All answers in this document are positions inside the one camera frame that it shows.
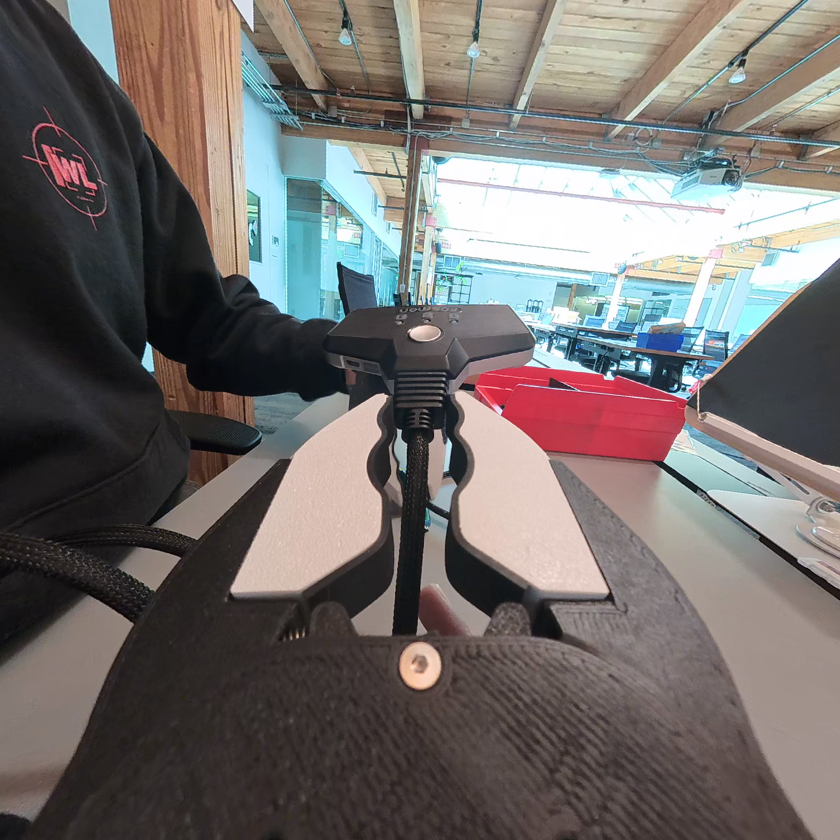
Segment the person in black sweatshirt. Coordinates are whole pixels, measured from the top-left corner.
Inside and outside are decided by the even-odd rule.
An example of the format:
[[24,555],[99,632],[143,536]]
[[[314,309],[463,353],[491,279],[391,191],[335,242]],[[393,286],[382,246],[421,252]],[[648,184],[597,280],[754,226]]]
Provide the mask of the person in black sweatshirt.
[[187,198],[48,2],[2,2],[2,533],[147,525],[190,445],[142,363],[144,222]]

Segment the wooden post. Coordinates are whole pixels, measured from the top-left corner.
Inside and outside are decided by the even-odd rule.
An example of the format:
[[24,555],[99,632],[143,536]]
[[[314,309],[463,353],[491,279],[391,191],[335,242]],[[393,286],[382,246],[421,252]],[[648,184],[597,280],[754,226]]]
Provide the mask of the wooden post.
[[235,4],[109,6],[122,89],[192,196],[221,276],[247,277],[242,33]]

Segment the black tablet with wooden frame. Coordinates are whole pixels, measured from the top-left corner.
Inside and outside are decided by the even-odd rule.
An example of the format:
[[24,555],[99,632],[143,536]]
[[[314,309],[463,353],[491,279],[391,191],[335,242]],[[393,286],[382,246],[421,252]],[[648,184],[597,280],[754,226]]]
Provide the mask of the black tablet with wooden frame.
[[687,403],[839,466],[839,263],[798,290]]

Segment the grey desk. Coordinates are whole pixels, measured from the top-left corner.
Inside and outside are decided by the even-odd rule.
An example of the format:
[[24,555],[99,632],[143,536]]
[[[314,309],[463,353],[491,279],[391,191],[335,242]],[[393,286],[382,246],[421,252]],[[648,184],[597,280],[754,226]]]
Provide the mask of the grey desk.
[[838,558],[805,538],[807,505],[775,480],[681,433],[658,466],[839,598]]
[[560,500],[524,491],[551,563],[571,507],[604,601],[505,582],[454,521],[449,588],[512,630],[357,634],[356,562],[235,599],[283,480],[355,436],[347,401],[171,511],[202,539],[137,623],[85,597],[2,663],[2,814],[81,749],[41,838],[553,838],[587,804],[630,837],[838,838],[837,598],[647,462],[550,456]]

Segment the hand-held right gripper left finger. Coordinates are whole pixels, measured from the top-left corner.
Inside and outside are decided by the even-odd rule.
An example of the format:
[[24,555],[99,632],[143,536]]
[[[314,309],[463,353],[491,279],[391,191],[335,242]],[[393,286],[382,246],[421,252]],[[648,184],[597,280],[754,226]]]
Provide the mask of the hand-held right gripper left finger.
[[341,604],[353,617],[392,583],[395,436],[391,399],[374,395],[311,437],[292,457],[230,594],[311,610]]

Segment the white ceiling projector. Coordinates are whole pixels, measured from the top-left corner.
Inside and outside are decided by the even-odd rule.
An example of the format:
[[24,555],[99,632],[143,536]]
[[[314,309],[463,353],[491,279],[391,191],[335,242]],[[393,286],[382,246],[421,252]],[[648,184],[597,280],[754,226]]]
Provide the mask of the white ceiling projector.
[[736,192],[742,184],[741,167],[733,157],[706,154],[674,184],[670,197],[680,203],[706,201]]

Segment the person's right hand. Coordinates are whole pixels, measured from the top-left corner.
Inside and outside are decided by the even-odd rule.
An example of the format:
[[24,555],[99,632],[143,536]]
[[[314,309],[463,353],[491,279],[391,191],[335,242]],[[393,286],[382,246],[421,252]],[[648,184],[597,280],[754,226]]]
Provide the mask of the person's right hand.
[[469,627],[456,614],[437,584],[427,585],[421,590],[418,617],[428,634],[447,637],[471,635]]

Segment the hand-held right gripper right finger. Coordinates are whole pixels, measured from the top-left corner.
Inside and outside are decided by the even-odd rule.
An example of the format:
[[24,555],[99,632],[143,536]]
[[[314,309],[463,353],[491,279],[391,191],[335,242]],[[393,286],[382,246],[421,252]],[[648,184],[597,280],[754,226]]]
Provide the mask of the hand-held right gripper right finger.
[[448,411],[455,481],[445,538],[449,583],[491,616],[520,604],[606,606],[613,595],[549,456],[520,428],[464,392]]

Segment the red plastic bin with tools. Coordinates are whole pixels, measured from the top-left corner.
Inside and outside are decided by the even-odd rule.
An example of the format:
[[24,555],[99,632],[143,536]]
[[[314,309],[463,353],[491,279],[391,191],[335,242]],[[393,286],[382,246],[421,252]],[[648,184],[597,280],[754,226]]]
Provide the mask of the red plastic bin with tools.
[[685,424],[685,399],[588,371],[487,372],[474,396],[553,453],[659,462]]

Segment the person's left forearm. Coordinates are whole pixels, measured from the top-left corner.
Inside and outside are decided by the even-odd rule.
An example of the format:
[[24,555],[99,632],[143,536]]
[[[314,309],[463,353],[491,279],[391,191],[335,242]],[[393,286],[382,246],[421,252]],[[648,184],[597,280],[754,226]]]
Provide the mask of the person's left forearm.
[[323,348],[336,321],[281,312],[244,276],[223,278],[223,289],[224,310],[205,358],[216,384],[242,396],[289,392],[306,401],[357,385],[358,375],[332,365]]

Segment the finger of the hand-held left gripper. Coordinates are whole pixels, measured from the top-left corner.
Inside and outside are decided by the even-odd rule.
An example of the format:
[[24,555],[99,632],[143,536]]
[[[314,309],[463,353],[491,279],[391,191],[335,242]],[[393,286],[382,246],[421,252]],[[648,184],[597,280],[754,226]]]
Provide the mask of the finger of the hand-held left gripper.
[[429,497],[438,495],[445,480],[451,448],[451,444],[445,436],[434,436],[428,444],[427,493]]

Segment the white tablet stand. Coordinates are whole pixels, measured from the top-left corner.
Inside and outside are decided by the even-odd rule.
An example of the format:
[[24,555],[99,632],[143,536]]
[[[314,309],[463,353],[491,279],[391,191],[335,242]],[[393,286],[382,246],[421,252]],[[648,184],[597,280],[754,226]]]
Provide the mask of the white tablet stand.
[[835,458],[802,455],[691,406],[686,408],[686,420],[709,437],[737,449],[794,492],[793,499],[726,490],[713,490],[710,497],[837,595],[839,469]]

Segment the black mesh chair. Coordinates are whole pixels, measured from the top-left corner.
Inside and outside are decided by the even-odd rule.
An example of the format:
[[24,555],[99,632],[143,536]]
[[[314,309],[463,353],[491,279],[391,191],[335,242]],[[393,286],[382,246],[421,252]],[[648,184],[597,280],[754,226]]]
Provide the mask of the black mesh chair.
[[377,308],[377,294],[373,276],[362,274],[337,263],[339,295],[344,316],[359,309]]

